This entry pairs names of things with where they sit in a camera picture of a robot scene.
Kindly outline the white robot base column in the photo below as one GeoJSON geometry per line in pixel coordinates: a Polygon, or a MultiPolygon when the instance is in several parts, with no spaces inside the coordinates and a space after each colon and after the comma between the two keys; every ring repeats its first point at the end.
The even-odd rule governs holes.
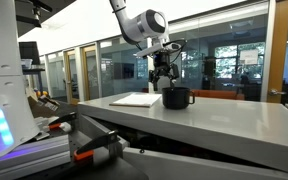
{"type": "Polygon", "coordinates": [[[0,157],[36,136],[25,93],[14,0],[0,0],[0,157]]]}

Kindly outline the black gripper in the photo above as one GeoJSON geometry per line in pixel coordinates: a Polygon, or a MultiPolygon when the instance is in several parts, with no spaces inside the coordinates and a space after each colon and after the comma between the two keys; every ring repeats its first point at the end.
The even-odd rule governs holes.
{"type": "Polygon", "coordinates": [[[154,71],[149,71],[149,81],[153,85],[153,90],[158,90],[158,78],[166,76],[170,78],[170,86],[175,87],[176,79],[179,77],[178,66],[170,63],[170,54],[164,51],[158,51],[153,55],[154,58],[154,71]]]}

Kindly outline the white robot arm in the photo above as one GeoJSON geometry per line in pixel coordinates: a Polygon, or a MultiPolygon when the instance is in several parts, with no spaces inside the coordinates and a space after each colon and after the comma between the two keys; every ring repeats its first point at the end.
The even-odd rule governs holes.
{"type": "Polygon", "coordinates": [[[148,9],[134,18],[129,18],[126,12],[126,0],[109,0],[115,14],[124,40],[139,46],[143,40],[150,38],[152,45],[140,49],[135,54],[137,58],[153,58],[154,69],[149,71],[148,80],[153,89],[158,90],[161,76],[169,79],[174,87],[179,77],[178,66],[170,60],[170,55],[182,49],[182,45],[169,39],[168,21],[162,12],[148,9]]]}

